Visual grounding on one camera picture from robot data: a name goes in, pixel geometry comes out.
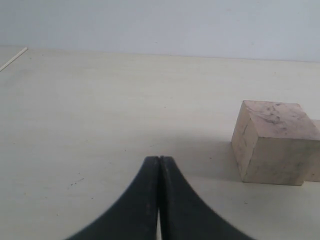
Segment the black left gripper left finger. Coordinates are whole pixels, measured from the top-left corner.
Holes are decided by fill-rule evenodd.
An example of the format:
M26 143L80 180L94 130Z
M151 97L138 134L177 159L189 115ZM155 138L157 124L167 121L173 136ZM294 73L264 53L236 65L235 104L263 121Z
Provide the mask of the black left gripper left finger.
M160 159L148 156L119 199L70 240L155 240Z

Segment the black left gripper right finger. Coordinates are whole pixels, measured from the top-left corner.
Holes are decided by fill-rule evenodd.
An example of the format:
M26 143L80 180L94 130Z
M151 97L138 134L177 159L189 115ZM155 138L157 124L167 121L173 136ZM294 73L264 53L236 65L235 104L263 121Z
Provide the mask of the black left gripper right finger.
M251 240L213 211L169 156L159 159L159 214L163 240Z

